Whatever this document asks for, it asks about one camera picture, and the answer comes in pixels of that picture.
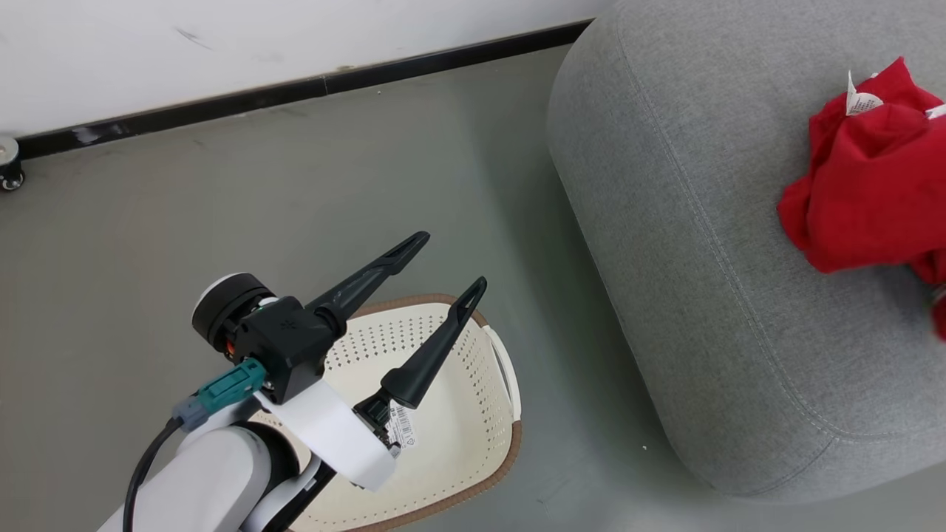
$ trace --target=sticker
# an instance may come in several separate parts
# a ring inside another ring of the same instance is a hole
[[[857,92],[857,89],[854,88],[854,81],[850,78],[850,71],[848,71],[848,116],[859,115],[881,105],[884,105],[884,101],[871,93]]]
[[[391,419],[384,426],[392,442],[401,444],[402,449],[417,446],[417,434],[413,428],[411,409],[391,401]]]

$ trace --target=white plastic basket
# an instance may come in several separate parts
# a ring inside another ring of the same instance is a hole
[[[406,297],[362,309],[328,353],[324,378],[350,405],[413,354],[447,316],[455,297]],[[295,532],[389,530],[443,511],[495,485],[521,441],[516,373],[502,341],[474,313],[416,411],[392,411],[404,449],[378,492],[337,478],[296,520]],[[254,421],[281,424],[267,414]],[[286,433],[303,466],[306,446]]]

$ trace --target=barcode label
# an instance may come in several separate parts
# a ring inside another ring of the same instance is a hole
[[[417,434],[414,432],[411,410],[391,401],[391,419],[385,425],[388,437],[401,444],[403,449],[417,446]]]

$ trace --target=black baseboard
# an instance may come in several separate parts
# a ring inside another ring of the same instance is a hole
[[[18,139],[24,159],[574,43],[590,21]]]

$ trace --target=teal connector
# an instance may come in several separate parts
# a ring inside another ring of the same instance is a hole
[[[242,364],[201,386],[197,401],[212,416],[225,406],[238,403],[263,387],[266,369],[256,359],[246,359]]]

